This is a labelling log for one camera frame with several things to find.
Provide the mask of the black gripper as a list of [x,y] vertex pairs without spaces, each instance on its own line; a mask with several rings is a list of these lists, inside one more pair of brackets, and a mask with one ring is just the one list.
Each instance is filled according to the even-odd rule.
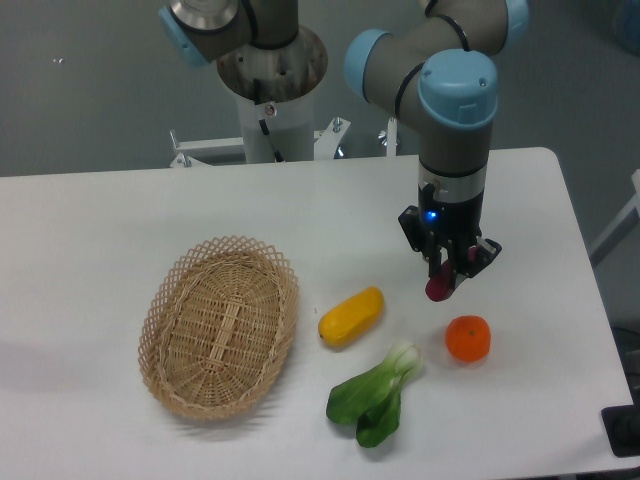
[[480,228],[486,174],[486,166],[452,175],[420,163],[417,204],[398,217],[410,248],[428,263],[430,278],[439,275],[444,261],[450,262],[451,292],[482,272],[502,250]]

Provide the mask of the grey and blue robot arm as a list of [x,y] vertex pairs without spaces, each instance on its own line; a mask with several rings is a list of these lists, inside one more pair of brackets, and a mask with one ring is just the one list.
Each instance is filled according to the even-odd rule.
[[[418,202],[400,215],[428,265],[427,296],[449,298],[500,253],[480,229],[498,78],[492,56],[526,31],[524,1],[425,1],[403,36],[370,29],[344,57],[344,78],[367,103],[420,139]],[[322,41],[294,1],[170,1],[159,12],[186,62],[215,64],[239,102],[250,163],[307,160],[306,99],[328,65]]]

